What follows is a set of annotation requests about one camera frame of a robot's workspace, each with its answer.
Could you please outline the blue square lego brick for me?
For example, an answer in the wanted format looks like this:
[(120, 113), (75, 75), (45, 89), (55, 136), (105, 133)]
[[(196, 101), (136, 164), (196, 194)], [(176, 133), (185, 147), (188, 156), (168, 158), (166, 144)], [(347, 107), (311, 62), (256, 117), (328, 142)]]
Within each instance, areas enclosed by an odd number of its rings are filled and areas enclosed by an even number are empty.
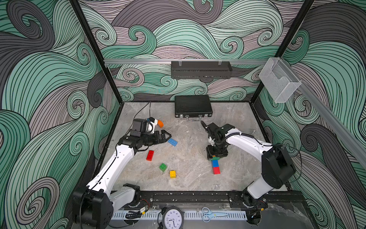
[(218, 160), (212, 160), (212, 161), (211, 161), (211, 164), (212, 164), (212, 167), (213, 167), (213, 168), (218, 168), (218, 167), (219, 167)]

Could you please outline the red square lego brick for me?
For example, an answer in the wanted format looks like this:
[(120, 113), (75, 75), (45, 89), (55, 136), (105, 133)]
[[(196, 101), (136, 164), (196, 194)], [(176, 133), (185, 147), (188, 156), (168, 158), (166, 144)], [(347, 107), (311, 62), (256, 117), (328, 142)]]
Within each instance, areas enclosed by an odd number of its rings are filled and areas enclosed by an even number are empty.
[(221, 174), (220, 168), (219, 167), (213, 167), (213, 174), (214, 175)]

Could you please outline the light green square lego brick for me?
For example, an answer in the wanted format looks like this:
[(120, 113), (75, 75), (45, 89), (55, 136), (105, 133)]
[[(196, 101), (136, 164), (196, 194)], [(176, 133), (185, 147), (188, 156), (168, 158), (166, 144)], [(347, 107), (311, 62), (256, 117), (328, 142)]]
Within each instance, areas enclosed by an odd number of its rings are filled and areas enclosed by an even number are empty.
[(159, 169), (162, 171), (162, 172), (165, 172), (167, 170), (167, 165), (162, 163), (160, 166), (159, 166)]

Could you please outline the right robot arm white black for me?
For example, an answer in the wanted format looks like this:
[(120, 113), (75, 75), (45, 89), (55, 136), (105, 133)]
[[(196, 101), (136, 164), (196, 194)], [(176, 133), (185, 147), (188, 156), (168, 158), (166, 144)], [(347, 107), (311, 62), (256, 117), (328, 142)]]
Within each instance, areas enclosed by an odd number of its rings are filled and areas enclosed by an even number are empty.
[(264, 194), (281, 188), (296, 173), (287, 147), (260, 141), (230, 124), (219, 127), (215, 123), (200, 123), (208, 134), (207, 159), (214, 161), (228, 156), (228, 147), (232, 145), (261, 163), (261, 176), (243, 190), (246, 205), (253, 206)]

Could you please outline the green long lego brick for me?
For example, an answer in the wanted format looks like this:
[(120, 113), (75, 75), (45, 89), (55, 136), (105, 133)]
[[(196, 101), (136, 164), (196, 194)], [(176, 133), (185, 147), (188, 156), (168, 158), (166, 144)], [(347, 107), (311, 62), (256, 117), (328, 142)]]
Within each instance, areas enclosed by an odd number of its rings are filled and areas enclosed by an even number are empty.
[(214, 160), (220, 160), (220, 157), (216, 157), (216, 156), (214, 156), (214, 157), (212, 157), (210, 160), (211, 160), (211, 161), (214, 161)]

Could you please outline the light blue scissors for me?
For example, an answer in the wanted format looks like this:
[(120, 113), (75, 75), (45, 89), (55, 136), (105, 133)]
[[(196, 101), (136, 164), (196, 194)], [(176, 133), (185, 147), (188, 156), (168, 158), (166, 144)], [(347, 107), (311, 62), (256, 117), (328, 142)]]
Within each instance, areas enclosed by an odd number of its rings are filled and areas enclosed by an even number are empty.
[(212, 218), (220, 218), (220, 217), (227, 217), (227, 213), (223, 212), (212, 212), (208, 207), (202, 208), (202, 221), (203, 222), (209, 222)]

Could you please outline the red long lego brick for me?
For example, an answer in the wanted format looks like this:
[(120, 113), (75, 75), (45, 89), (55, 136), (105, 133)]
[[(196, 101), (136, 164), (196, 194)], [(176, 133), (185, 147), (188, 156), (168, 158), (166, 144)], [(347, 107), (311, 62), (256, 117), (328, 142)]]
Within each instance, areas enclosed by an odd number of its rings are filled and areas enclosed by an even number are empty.
[(147, 161), (152, 161), (153, 156), (154, 156), (154, 151), (149, 150), (148, 155), (147, 155), (147, 157), (146, 157), (146, 160), (147, 160)]

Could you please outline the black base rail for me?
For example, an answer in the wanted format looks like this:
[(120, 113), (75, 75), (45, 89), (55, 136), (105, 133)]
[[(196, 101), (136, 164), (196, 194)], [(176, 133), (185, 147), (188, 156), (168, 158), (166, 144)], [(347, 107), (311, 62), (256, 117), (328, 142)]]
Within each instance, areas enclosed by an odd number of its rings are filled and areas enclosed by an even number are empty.
[(303, 202), (300, 191), (270, 191), (260, 199), (249, 200), (242, 191), (140, 191), (132, 203), (125, 203), (117, 209), (136, 209), (148, 205), (158, 208), (170, 205), (222, 205), (225, 208), (257, 209), (268, 204)]

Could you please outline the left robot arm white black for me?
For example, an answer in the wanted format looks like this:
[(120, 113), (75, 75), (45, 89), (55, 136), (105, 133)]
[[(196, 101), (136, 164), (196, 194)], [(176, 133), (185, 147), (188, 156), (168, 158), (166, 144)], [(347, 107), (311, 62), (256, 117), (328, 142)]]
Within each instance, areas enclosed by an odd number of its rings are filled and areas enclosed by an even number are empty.
[(100, 172), (72, 195), (72, 218), (82, 229), (105, 229), (112, 215), (121, 207), (135, 202), (138, 188), (132, 185), (112, 192), (112, 188), (129, 161), (143, 146), (167, 142), (171, 134), (165, 130), (124, 135), (115, 146), (115, 152)]

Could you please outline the black wall shelf tray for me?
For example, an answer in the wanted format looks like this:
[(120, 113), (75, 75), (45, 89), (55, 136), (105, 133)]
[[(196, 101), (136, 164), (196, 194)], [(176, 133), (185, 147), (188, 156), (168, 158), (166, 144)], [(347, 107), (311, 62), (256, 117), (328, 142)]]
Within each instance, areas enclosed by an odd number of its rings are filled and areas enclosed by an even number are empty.
[(172, 61), (173, 79), (229, 79), (233, 69), (228, 61)]

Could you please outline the light blue long lego brick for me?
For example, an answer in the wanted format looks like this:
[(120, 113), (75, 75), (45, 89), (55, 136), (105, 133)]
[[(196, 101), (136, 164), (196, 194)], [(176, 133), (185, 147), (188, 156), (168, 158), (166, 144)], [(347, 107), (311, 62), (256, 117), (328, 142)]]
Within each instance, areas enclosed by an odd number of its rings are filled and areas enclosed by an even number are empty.
[(177, 146), (177, 144), (178, 144), (178, 142), (177, 142), (176, 140), (172, 139), (172, 138), (170, 138), (170, 139), (168, 140), (168, 143), (169, 143), (169, 144), (171, 144), (171, 145), (172, 145), (172, 146), (174, 146), (174, 147), (176, 147), (176, 146)]

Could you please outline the black hard case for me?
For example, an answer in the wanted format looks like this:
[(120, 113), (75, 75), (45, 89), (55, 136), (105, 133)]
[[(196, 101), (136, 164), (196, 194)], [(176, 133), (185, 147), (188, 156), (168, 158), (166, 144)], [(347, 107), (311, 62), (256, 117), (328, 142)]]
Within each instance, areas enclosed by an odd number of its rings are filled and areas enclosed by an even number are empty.
[(208, 95), (178, 95), (174, 101), (176, 118), (211, 117), (213, 109)]

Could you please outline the clear plastic wall holder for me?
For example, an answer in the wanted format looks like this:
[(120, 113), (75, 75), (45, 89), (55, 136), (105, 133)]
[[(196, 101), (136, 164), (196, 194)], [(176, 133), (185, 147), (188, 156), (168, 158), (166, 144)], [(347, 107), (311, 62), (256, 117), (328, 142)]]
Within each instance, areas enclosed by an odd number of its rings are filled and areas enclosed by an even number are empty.
[(268, 59), (259, 78), (276, 103), (286, 103), (302, 84), (291, 65), (279, 57)]

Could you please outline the white analog clock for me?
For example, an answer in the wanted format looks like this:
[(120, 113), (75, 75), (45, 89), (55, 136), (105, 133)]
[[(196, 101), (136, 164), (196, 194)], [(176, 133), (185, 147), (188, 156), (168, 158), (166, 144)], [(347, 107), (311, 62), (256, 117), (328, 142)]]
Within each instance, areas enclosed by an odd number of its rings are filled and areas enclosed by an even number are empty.
[(184, 226), (184, 212), (177, 207), (167, 207), (162, 209), (161, 229), (182, 229)]

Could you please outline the yellow square lego brick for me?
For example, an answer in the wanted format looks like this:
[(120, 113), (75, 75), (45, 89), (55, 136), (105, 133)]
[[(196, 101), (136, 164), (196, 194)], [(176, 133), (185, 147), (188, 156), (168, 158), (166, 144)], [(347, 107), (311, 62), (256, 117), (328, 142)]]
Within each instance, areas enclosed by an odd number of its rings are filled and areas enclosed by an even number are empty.
[(171, 170), (169, 172), (169, 176), (170, 176), (170, 178), (176, 178), (176, 171), (175, 170)]

